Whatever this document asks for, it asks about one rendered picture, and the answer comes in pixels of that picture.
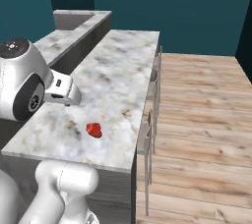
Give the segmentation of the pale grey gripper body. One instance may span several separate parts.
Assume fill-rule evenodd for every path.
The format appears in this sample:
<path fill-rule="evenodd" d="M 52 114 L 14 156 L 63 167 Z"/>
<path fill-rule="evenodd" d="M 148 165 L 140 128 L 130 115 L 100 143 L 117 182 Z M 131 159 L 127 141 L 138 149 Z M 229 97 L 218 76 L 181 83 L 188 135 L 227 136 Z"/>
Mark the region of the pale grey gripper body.
<path fill-rule="evenodd" d="M 82 100 L 82 94 L 72 81 L 57 81 L 45 91 L 44 100 L 66 106 L 79 105 Z"/>

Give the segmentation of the red food piece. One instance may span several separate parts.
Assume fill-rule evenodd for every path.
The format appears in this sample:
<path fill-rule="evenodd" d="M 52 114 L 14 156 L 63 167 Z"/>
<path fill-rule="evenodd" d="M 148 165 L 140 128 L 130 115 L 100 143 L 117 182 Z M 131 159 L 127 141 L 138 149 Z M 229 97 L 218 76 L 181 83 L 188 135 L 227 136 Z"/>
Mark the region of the red food piece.
<path fill-rule="evenodd" d="M 94 138 L 100 138 L 102 136 L 101 126 L 99 123 L 88 123 L 86 130 L 88 134 Z"/>

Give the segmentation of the grey bar stool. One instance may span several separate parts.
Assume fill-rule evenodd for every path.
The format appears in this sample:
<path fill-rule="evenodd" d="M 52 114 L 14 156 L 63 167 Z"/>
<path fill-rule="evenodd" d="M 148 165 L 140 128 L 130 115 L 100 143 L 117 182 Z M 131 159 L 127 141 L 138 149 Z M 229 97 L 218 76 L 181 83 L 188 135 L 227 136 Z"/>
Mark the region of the grey bar stool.
<path fill-rule="evenodd" d="M 141 124 L 137 141 L 137 154 L 144 156 L 146 215 L 149 215 L 149 185 L 152 183 L 152 119 L 153 110 L 150 110 L 147 121 Z"/>
<path fill-rule="evenodd" d="M 157 123 L 160 103 L 161 53 L 162 47 L 159 48 L 159 53 L 154 59 L 147 93 L 147 99 L 153 103 L 153 152 L 156 152 Z"/>

